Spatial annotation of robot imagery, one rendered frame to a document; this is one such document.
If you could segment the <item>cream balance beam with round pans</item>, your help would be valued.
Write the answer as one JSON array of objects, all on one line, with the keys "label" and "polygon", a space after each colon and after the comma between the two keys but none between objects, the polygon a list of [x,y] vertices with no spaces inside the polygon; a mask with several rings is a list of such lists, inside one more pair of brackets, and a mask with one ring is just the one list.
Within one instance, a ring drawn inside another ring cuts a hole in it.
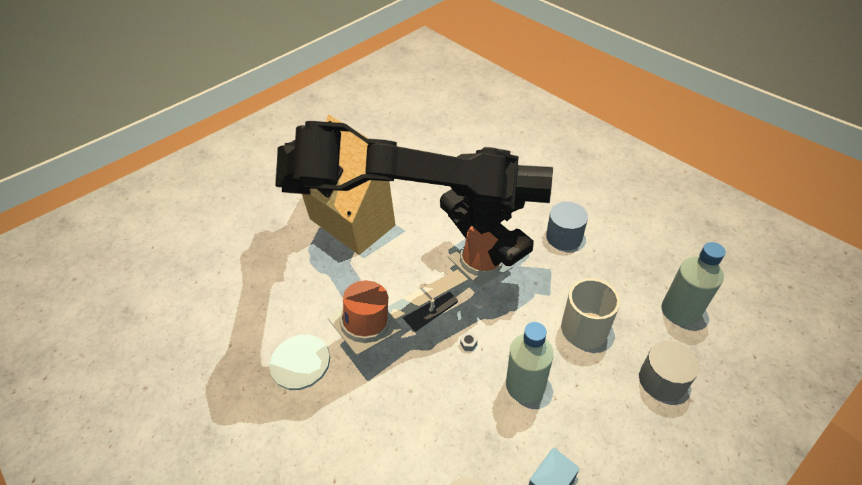
[{"label": "cream balance beam with round pans", "polygon": [[349,349],[353,350],[355,355],[361,355],[364,351],[372,349],[391,335],[400,332],[401,326],[397,320],[400,320],[402,317],[414,331],[417,331],[458,302],[455,296],[450,293],[451,290],[458,288],[469,280],[472,280],[477,286],[482,286],[489,282],[489,280],[493,280],[500,274],[513,268],[513,266],[504,266],[502,262],[493,270],[482,271],[472,268],[464,261],[464,248],[449,255],[449,260],[458,267],[455,272],[447,274],[439,280],[435,280],[435,282],[425,286],[425,288],[421,288],[388,306],[387,323],[385,328],[379,333],[375,335],[355,335],[351,333],[344,326],[343,309],[327,316],[327,320],[330,321],[337,333],[341,335],[342,339],[349,346]]}]

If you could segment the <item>dark grey cylinder with beige top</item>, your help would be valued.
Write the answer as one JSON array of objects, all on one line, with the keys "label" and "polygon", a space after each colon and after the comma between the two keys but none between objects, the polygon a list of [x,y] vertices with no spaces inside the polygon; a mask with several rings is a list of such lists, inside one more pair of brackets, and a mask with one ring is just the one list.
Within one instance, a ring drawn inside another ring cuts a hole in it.
[{"label": "dark grey cylinder with beige top", "polygon": [[698,376],[698,359],[686,345],[656,343],[638,373],[644,392],[662,401],[682,398]]},{"label": "dark grey cylinder with beige top", "polygon": [[475,477],[461,477],[452,481],[449,485],[486,485]]}]

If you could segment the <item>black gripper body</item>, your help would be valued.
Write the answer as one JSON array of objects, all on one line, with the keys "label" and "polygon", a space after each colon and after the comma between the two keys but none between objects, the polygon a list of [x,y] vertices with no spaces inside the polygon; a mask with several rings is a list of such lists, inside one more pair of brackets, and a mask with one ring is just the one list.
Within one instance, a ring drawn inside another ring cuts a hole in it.
[{"label": "black gripper body", "polygon": [[440,198],[444,212],[454,214],[458,219],[464,217],[480,234],[492,233],[498,239],[492,249],[495,257],[504,266],[513,266],[533,251],[533,240],[520,229],[509,231],[501,224],[506,215],[502,206],[477,205],[470,197],[458,196],[452,189]]}]

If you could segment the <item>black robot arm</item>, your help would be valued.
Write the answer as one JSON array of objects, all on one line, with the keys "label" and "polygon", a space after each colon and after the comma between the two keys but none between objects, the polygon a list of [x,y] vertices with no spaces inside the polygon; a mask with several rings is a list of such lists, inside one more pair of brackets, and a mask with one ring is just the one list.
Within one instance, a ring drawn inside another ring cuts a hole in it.
[{"label": "black robot arm", "polygon": [[[366,174],[337,185],[341,131],[368,142]],[[525,202],[550,203],[552,166],[521,166],[510,150],[485,147],[476,154],[443,156],[397,146],[397,142],[370,139],[345,123],[306,122],[296,128],[296,140],[277,148],[276,187],[282,193],[310,195],[317,189],[325,197],[349,191],[368,181],[403,179],[448,185],[458,196],[477,205],[503,205],[505,221],[523,209]]]}]

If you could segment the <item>grey hex nut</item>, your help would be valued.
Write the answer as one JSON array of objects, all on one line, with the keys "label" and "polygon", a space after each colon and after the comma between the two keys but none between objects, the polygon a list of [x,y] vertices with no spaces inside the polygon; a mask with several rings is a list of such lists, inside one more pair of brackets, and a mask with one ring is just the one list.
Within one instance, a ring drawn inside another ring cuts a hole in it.
[{"label": "grey hex nut", "polygon": [[476,349],[476,345],[477,338],[474,333],[464,333],[464,335],[462,335],[461,346],[463,347],[464,351],[473,351],[474,349]]}]

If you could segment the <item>beige open cup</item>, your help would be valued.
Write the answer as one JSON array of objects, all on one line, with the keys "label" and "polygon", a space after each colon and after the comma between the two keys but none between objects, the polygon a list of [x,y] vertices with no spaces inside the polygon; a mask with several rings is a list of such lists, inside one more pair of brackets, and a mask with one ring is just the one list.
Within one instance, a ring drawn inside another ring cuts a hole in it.
[{"label": "beige open cup", "polygon": [[561,323],[564,338],[583,349],[603,345],[620,304],[616,290],[604,280],[584,278],[573,283]]}]

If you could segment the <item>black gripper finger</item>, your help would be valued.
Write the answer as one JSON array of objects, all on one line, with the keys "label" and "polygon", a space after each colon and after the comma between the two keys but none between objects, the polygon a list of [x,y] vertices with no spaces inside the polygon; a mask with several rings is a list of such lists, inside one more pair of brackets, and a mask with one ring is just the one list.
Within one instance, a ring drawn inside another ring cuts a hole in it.
[{"label": "black gripper finger", "polygon": [[[493,249],[493,248],[492,248],[492,249]],[[496,267],[496,266],[498,266],[498,264],[500,264],[500,262],[501,262],[501,261],[500,261],[500,260],[498,260],[498,258],[496,258],[496,257],[495,257],[495,255],[494,255],[494,253],[493,253],[492,249],[490,249],[490,250],[488,251],[488,253],[489,253],[489,255],[490,255],[490,258],[492,258],[492,262],[493,262],[494,266]]]},{"label": "black gripper finger", "polygon": [[455,223],[456,227],[466,238],[467,231],[470,229],[471,224],[467,223],[464,217],[458,219],[454,214],[449,215],[449,218],[452,219],[453,223]]}]

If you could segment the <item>light blue block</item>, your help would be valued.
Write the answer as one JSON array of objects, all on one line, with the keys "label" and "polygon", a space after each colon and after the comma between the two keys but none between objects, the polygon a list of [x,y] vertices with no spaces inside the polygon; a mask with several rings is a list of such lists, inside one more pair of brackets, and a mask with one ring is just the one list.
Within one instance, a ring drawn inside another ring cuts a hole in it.
[{"label": "light blue block", "polygon": [[578,471],[579,466],[552,447],[531,476],[529,485],[572,485]]}]

